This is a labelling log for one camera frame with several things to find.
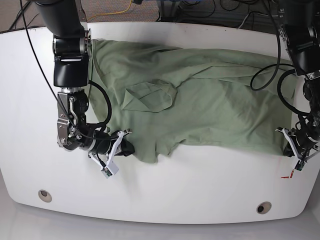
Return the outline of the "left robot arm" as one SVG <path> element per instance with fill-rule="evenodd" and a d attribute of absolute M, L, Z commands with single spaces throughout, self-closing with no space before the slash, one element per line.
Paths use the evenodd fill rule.
<path fill-rule="evenodd" d="M 301 171 L 320 150 L 320 2 L 318 0 L 280 0 L 279 24 L 274 24 L 276 39 L 283 40 L 291 63 L 277 83 L 281 102 L 298 116 L 300 128 L 277 128 L 287 140 L 283 154 L 294 157 L 293 168 Z M 282 83 L 289 75 L 304 77 L 302 88 L 310 111 L 303 112 L 288 103 L 282 94 Z"/>

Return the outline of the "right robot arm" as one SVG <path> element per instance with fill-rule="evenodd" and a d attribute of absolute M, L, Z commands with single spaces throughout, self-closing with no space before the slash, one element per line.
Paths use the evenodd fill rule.
<path fill-rule="evenodd" d="M 37 0 L 35 5 L 53 34 L 53 84 L 60 88 L 56 95 L 57 142 L 67 151 L 79 148 L 88 152 L 102 171 L 112 175 L 118 171 L 114 157 L 127 157 L 134 153 L 134 147 L 124 139 L 128 130 L 108 133 L 112 105 L 106 91 L 89 79 L 92 38 L 81 1 Z M 87 122 L 87 85 L 99 90 L 106 101 L 106 118 L 98 123 Z"/>

